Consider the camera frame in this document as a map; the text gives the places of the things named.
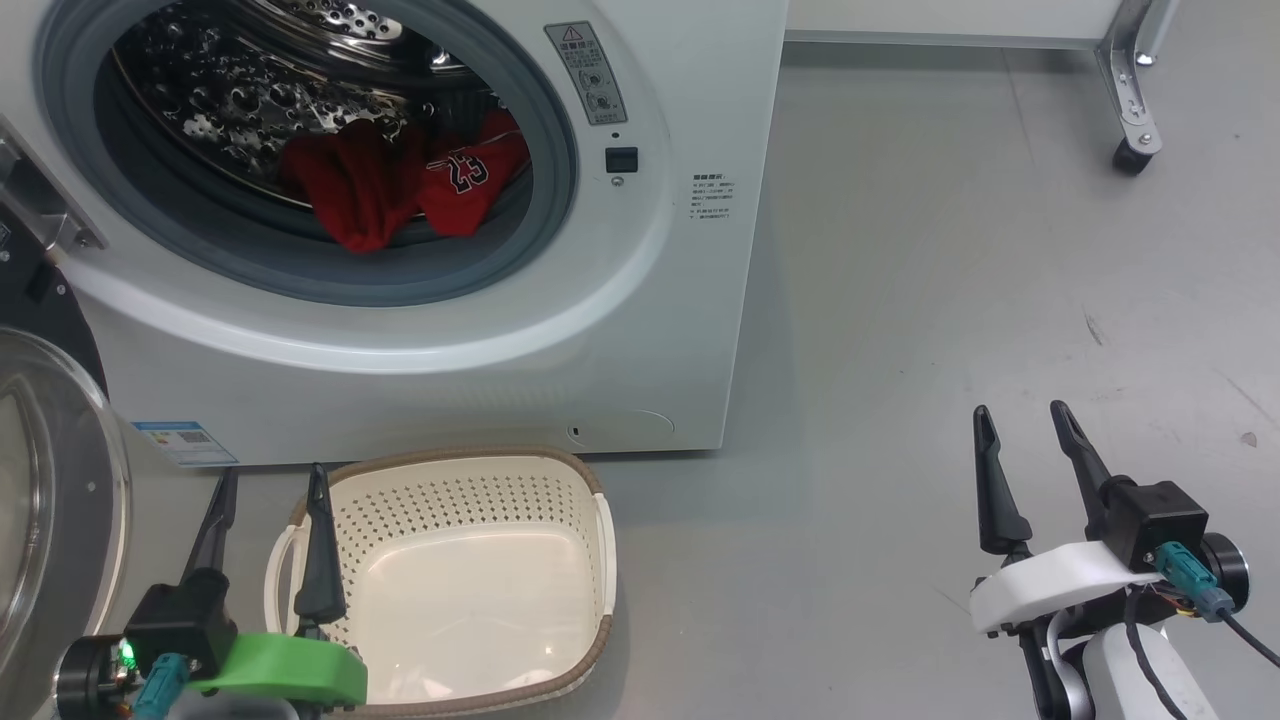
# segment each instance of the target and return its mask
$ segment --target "warning sticker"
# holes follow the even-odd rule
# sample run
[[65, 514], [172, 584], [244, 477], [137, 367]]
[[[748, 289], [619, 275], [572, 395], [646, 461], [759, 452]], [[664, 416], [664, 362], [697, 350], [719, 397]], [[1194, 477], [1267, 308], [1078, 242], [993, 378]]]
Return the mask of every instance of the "warning sticker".
[[582, 109], [586, 110], [586, 122], [593, 126], [627, 122], [622, 92], [618, 91], [613, 68], [604, 56], [591, 23], [561, 23], [544, 29], [577, 88]]
[[724, 220], [733, 211], [737, 183], [724, 173], [694, 176], [689, 191], [690, 220]]

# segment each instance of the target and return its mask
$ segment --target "white washing machine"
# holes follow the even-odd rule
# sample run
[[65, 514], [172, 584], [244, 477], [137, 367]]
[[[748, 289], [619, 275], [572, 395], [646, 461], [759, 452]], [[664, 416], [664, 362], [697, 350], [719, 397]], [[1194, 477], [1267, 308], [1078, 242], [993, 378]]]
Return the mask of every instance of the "white washing machine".
[[[28, 0], [0, 23], [3, 200], [79, 299], [113, 407], [178, 462], [714, 448], [785, 17]], [[475, 237], [415, 219], [353, 255], [273, 184], [291, 131], [494, 108], [531, 164]]]

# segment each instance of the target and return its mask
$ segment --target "black cable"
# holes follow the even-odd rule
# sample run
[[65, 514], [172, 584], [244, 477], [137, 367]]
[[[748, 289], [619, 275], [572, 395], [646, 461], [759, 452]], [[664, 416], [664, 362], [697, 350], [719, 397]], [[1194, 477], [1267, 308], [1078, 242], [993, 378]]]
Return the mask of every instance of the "black cable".
[[1142, 637], [1138, 635], [1138, 598], [1142, 597], [1142, 588], [1132, 585], [1129, 588], [1129, 597], [1124, 601], [1125, 637], [1129, 638], [1129, 647], [1133, 648], [1133, 653], [1138, 656], [1138, 667], [1156, 691], [1156, 697], [1160, 698], [1161, 705], [1174, 716], [1174, 720], [1187, 720], [1187, 715], [1178, 707], [1174, 698], [1169, 697], [1165, 685], [1161, 684], [1160, 678], [1156, 676], [1156, 671], [1151, 667], [1151, 661], [1147, 660], [1147, 651], [1142, 648]]
[[1276, 655], [1275, 651], [1272, 651], [1270, 647], [1262, 644], [1262, 641], [1253, 637], [1253, 633], [1245, 630], [1244, 625], [1242, 625], [1239, 620], [1233, 618], [1231, 614], [1225, 607], [1219, 609], [1217, 614], [1219, 616], [1222, 618], [1222, 621], [1226, 623], [1229, 628], [1235, 630], [1235, 634], [1240, 635], [1240, 638], [1244, 642], [1249, 643], [1249, 647], [1262, 653], [1262, 657], [1266, 657], [1272, 665], [1280, 667], [1280, 655]]

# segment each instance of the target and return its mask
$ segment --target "red clothing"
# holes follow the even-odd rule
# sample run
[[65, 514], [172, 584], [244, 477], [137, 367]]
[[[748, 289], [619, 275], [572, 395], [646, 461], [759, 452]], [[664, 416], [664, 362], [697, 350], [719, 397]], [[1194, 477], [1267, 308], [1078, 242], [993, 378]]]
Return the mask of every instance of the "red clothing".
[[337, 135], [291, 140], [279, 182], [311, 202], [343, 247], [374, 252], [421, 211], [444, 236], [468, 237], [484, 223], [507, 181], [529, 161], [529, 147], [504, 110], [490, 113], [470, 147], [438, 140], [426, 161], [426, 137], [401, 131], [393, 147], [378, 127], [355, 120]]
[[433, 152], [417, 205], [435, 232], [470, 237], [480, 229], [507, 181], [529, 163], [525, 137], [509, 113], [490, 113], [470, 147]]
[[417, 214], [424, 145], [422, 133], [406, 127], [392, 147], [365, 119], [337, 135], [294, 137], [280, 154], [280, 184], [311, 202], [343, 247], [374, 252]]

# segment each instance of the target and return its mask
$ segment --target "perforated basket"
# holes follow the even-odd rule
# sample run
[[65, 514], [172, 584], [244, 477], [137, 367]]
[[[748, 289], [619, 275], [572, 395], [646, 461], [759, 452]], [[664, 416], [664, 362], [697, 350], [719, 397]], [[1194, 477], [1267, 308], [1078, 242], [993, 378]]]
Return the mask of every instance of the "perforated basket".
[[[424, 452], [347, 465], [329, 486], [347, 616], [324, 629], [369, 666], [367, 705], [349, 717], [498, 710], [586, 679], [613, 625], [617, 560], [609, 505], [581, 460]], [[280, 600], [302, 582], [308, 533], [300, 502], [268, 561], [270, 632], [297, 629]]]

